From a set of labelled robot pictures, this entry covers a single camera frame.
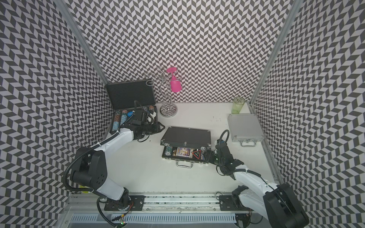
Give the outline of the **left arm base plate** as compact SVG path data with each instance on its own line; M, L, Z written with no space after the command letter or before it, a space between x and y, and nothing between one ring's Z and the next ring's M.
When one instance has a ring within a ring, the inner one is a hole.
M142 211L144 205L144 195L131 195L122 197L120 200L107 199L105 211Z

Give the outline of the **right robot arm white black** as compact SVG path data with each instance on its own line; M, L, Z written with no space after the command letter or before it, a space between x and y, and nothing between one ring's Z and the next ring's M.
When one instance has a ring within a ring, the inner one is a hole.
M233 158L227 145L229 130L224 130L215 146L216 170L219 175L239 181L232 192L236 208L249 208L267 219L273 228L304 228L309 217L293 189L286 183L276 184L252 171L244 162Z

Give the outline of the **small silver aluminium poker case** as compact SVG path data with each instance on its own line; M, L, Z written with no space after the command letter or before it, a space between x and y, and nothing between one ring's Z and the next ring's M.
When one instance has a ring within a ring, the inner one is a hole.
M231 139L242 147L255 147L264 140L264 133L255 114L231 114L228 116Z

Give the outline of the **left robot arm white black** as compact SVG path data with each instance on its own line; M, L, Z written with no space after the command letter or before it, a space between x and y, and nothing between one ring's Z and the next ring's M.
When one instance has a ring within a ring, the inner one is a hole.
M118 210L132 207L128 189L108 177L107 159L133 140L147 139L161 132L164 126L157 120L154 105L135 101L130 109L117 110L111 127L111 136L91 147L77 149L75 159L66 168L62 182L72 192L88 191L116 204Z

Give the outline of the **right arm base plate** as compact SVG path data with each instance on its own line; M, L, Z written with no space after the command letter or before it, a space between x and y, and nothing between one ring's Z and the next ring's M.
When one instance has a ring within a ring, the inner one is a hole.
M249 211L250 209L244 207L240 200L232 195L220 195L219 204L221 211Z

